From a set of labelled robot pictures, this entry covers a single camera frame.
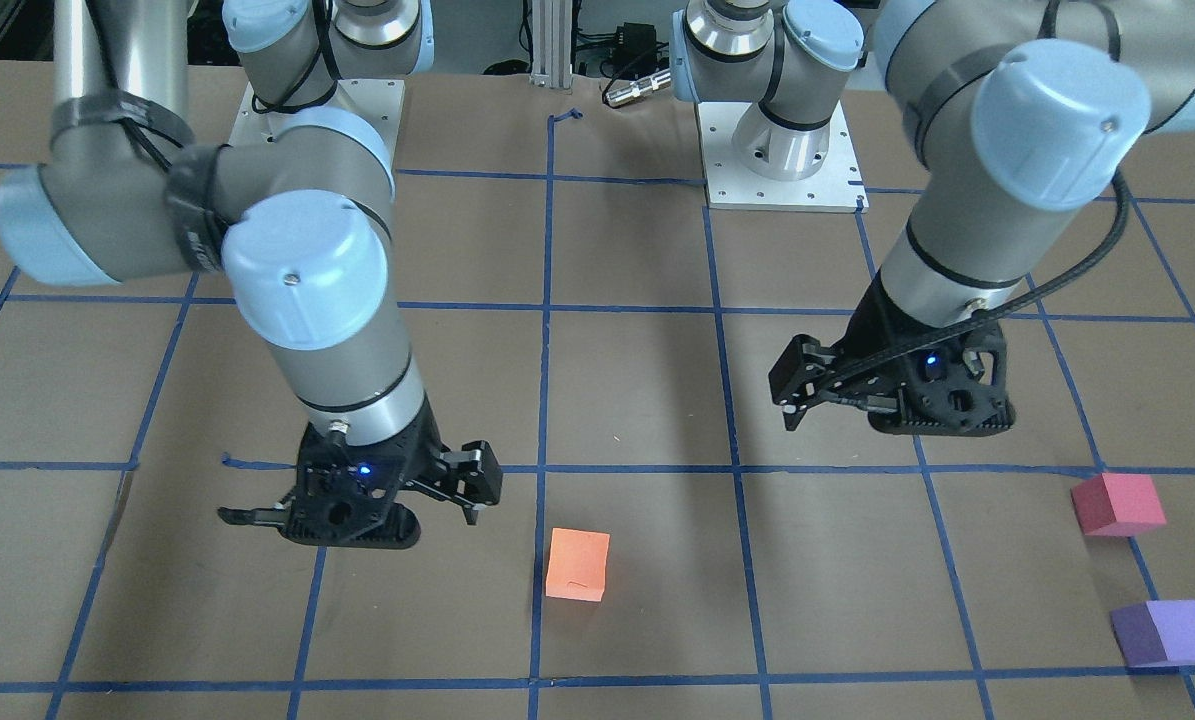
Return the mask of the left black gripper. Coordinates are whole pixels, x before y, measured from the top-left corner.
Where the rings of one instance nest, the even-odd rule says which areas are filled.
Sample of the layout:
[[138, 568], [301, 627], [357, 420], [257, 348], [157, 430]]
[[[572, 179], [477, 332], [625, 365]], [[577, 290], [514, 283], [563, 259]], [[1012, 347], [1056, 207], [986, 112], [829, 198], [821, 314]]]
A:
[[[912, 318], [885, 291], [881, 275], [875, 275], [862, 297], [847, 332], [836, 347], [821, 345], [815, 337], [795, 334], [770, 370], [772, 404], [779, 406], [789, 432], [802, 423], [811, 407], [838, 404], [866, 413], [897, 413], [897, 396], [917, 401], [943, 383], [940, 328]], [[903, 352], [870, 369], [863, 367], [874, 355]]]

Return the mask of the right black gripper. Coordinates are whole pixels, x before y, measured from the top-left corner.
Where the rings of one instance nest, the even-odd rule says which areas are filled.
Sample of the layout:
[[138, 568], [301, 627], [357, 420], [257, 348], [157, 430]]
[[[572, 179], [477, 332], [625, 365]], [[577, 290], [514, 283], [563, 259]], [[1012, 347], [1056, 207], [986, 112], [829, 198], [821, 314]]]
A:
[[[445, 447], [431, 402], [424, 400], [400, 433], [356, 450], [356, 484], [364, 491], [407, 486], [434, 500], [456, 503], [465, 523], [474, 527], [482, 510], [498, 505], [504, 470], [488, 441], [465, 443], [459, 451]], [[232, 527], [283, 529], [300, 509], [294, 491], [289, 491], [261, 507], [217, 507], [217, 518]]]

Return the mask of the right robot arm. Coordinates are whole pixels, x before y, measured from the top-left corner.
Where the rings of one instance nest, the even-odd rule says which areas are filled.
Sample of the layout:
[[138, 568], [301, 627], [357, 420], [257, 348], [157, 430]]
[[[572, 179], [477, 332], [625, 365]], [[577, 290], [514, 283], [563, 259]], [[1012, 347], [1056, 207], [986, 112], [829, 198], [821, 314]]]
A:
[[186, 1], [54, 5], [50, 160], [0, 184], [0, 236], [53, 287], [225, 273], [237, 309], [310, 416], [296, 480], [272, 509], [221, 509], [304, 544], [404, 550], [419, 525], [397, 496], [501, 498], [484, 441], [452, 450], [434, 423], [393, 296], [388, 147], [351, 79], [431, 64], [424, 1], [227, 1], [249, 73], [255, 143], [208, 144], [186, 123]]

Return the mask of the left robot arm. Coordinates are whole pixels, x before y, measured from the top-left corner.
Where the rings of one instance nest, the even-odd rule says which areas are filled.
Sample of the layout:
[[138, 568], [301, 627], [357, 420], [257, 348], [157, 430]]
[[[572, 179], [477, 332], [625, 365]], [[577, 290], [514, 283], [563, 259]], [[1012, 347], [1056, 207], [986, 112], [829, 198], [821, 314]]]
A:
[[753, 101], [740, 141], [825, 140], [871, 50], [929, 183], [833, 345], [798, 334], [770, 370], [793, 430], [813, 407], [882, 433], [1012, 427], [1000, 319], [1068, 287], [1129, 219], [1119, 168], [1156, 133], [1195, 131], [1195, 1], [690, 1], [674, 17], [685, 101]]

